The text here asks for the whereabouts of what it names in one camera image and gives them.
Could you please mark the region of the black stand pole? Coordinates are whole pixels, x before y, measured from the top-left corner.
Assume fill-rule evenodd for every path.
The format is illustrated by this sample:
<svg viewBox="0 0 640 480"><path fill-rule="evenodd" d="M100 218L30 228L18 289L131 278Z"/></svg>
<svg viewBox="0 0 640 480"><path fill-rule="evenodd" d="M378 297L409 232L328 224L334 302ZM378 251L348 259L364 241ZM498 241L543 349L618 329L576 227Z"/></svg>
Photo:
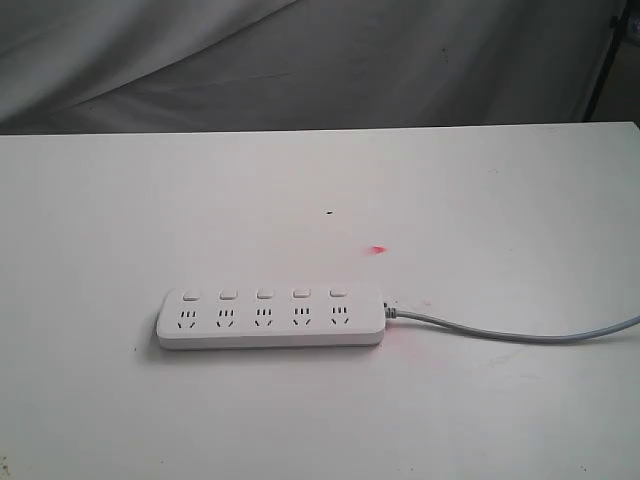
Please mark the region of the black stand pole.
<svg viewBox="0 0 640 480"><path fill-rule="evenodd" d="M583 123L590 122L593 114L598 106L601 94L604 90L606 81L608 79L611 68L616 59L616 55L619 51L620 45L627 33L627 26L634 1L626 0L623 3L623 7L617 15L613 15L609 20L609 28L612 31L609 46L606 50L603 61L600 65L600 70L596 77L596 81L591 90L591 95L584 109L584 113L581 121Z"/></svg>

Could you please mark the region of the white five-outlet power strip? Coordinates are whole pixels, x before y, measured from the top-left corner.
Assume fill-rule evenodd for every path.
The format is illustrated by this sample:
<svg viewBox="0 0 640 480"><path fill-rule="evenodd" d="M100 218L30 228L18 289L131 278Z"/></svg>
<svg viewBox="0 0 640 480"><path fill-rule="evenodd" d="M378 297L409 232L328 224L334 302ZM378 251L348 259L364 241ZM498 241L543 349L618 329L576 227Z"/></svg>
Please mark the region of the white five-outlet power strip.
<svg viewBox="0 0 640 480"><path fill-rule="evenodd" d="M358 284L174 289L156 321L168 350L371 346L385 328L381 295Z"/></svg>

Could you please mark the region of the grey backdrop cloth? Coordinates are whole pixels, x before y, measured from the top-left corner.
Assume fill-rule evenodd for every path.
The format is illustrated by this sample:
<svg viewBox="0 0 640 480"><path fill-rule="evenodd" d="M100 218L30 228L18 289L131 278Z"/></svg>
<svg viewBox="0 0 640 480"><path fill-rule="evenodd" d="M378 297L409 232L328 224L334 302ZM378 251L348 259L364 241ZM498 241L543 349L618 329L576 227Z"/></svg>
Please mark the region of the grey backdrop cloth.
<svg viewBox="0 0 640 480"><path fill-rule="evenodd" d="M584 120L624 1L5 1L5 134Z"/></svg>

